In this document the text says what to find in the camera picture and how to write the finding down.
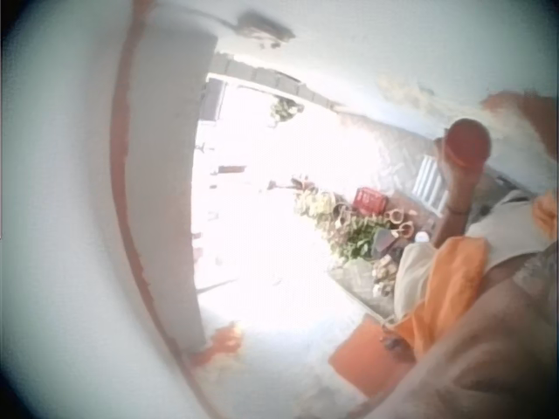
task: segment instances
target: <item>red crate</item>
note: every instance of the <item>red crate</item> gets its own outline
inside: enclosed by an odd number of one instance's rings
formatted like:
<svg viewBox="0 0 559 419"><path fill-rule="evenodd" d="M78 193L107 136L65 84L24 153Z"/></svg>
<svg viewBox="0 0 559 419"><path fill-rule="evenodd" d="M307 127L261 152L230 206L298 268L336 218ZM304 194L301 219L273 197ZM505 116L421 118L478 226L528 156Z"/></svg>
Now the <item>red crate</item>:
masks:
<svg viewBox="0 0 559 419"><path fill-rule="evenodd" d="M387 196L374 189L359 188L355 194L353 205L365 216L381 215L384 213L387 201Z"/></svg>

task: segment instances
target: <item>white wall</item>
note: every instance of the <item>white wall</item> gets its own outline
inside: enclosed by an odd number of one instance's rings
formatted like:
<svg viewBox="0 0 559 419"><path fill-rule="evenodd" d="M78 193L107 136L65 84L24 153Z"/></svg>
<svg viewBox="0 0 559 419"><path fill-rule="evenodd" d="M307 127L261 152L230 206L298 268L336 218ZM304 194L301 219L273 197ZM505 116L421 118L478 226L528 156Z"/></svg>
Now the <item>white wall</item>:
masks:
<svg viewBox="0 0 559 419"><path fill-rule="evenodd" d="M205 417L141 302L111 193L130 3L35 11L3 62L2 367L40 417Z"/></svg>
<svg viewBox="0 0 559 419"><path fill-rule="evenodd" d="M175 25L197 20L217 49L287 72L374 120L430 138L455 119L487 124L490 163L533 190L556 184L556 165L516 115L494 117L480 101L501 90L557 92L557 21L543 2L516 0L165 0L235 24L248 9L285 25L295 39L277 50L236 36L184 8L159 6Z"/></svg>
<svg viewBox="0 0 559 419"><path fill-rule="evenodd" d="M167 333L204 345L194 286L190 186L200 102L217 39L149 26L130 83L128 217L143 275Z"/></svg>

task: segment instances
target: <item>bracelet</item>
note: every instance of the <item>bracelet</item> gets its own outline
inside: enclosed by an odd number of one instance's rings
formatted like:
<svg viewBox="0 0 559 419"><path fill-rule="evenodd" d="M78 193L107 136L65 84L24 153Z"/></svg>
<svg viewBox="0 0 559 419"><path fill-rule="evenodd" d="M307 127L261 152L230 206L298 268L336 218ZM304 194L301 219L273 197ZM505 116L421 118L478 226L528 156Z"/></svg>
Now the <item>bracelet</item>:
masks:
<svg viewBox="0 0 559 419"><path fill-rule="evenodd" d="M470 209L466 211L457 211L449 205L445 205L446 210L454 216L467 216L470 214Z"/></svg>

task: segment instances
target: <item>orange mat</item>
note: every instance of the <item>orange mat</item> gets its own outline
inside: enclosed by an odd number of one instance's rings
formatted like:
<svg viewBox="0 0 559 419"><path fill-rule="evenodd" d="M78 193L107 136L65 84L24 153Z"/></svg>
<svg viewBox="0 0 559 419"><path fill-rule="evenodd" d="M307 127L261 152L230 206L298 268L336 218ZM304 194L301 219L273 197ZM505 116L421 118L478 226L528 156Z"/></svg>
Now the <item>orange mat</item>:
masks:
<svg viewBox="0 0 559 419"><path fill-rule="evenodd" d="M397 361L380 339L383 329L369 315L332 354L334 370L367 397L390 392L413 367Z"/></svg>

